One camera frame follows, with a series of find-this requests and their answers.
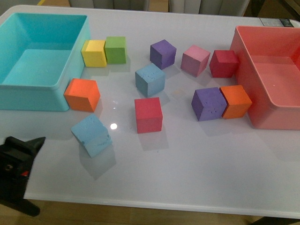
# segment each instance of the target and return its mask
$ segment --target purple cube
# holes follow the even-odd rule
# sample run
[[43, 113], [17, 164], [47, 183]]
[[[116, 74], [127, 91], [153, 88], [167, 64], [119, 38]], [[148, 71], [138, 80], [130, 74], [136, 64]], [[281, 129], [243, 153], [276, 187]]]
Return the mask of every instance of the purple cube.
[[214, 120], [222, 117], [227, 102], [219, 88], [195, 90], [192, 107], [199, 121]]
[[158, 68], [164, 69], [175, 62], [176, 48], [166, 40], [150, 46], [150, 61]]

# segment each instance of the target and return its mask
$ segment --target cube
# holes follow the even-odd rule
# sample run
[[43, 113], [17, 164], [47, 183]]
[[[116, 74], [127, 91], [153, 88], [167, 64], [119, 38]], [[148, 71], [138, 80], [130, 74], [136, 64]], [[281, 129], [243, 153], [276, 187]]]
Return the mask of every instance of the cube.
[[86, 67], [106, 67], [105, 40], [86, 40], [81, 54]]
[[135, 99], [137, 133], [161, 131], [163, 113], [158, 97]]
[[195, 90], [192, 107], [198, 121], [214, 120], [222, 117], [227, 103], [219, 88]]
[[97, 82], [74, 78], [64, 96], [73, 110], [94, 112], [100, 99]]
[[71, 131], [91, 158], [112, 143], [107, 128], [93, 113], [73, 126]]
[[192, 45], [183, 53], [180, 68], [193, 76], [199, 76], [205, 70], [209, 58], [210, 52]]
[[240, 118], [245, 115], [252, 101], [242, 85], [220, 87], [227, 101], [227, 107], [222, 115], [225, 119]]
[[166, 40], [150, 46], [150, 61], [158, 68], [164, 69], [175, 62], [176, 48]]
[[151, 63], [135, 72], [135, 86], [149, 98], [165, 88], [165, 73]]
[[232, 50], [215, 50], [210, 60], [212, 77], [230, 78], [239, 67], [239, 59]]
[[108, 64], [125, 64], [127, 54], [126, 38], [107, 37], [105, 53]]

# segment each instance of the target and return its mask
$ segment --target white table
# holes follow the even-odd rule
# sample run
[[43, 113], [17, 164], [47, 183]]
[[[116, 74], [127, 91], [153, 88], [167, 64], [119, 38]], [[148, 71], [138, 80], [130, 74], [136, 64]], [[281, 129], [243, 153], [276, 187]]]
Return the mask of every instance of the white table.
[[[93, 39], [127, 37], [129, 58], [126, 65], [83, 71], [82, 78], [99, 85], [95, 114], [113, 141], [95, 158], [70, 132], [87, 112], [0, 111], [0, 143], [10, 135], [47, 138], [25, 198], [300, 218], [300, 131], [253, 129], [247, 116], [198, 122], [191, 107], [195, 89], [235, 79], [213, 79], [208, 67], [198, 78], [180, 70], [191, 45], [212, 53], [229, 49], [235, 27], [261, 26], [258, 18], [17, 6], [0, 23], [13, 12], [88, 15]], [[134, 99], [143, 96], [135, 71], [150, 63], [150, 45], [162, 39], [177, 48], [175, 64], [164, 70], [165, 89], [156, 95], [163, 130], [138, 135]]]

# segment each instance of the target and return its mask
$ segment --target red plastic bin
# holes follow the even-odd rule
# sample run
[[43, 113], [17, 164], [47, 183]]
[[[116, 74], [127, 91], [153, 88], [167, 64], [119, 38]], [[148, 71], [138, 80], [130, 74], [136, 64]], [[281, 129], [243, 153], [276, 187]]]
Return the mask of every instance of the red plastic bin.
[[238, 26], [230, 50], [253, 126], [300, 130], [300, 28]]

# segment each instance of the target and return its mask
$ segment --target red cube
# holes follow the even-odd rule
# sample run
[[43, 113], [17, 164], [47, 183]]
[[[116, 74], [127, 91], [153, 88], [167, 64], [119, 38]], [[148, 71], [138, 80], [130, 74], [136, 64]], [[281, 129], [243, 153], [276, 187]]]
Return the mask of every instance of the red cube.
[[230, 78], [239, 67], [239, 59], [232, 50], [215, 50], [210, 60], [212, 77]]
[[163, 113], [158, 97], [135, 99], [137, 133], [161, 131]]

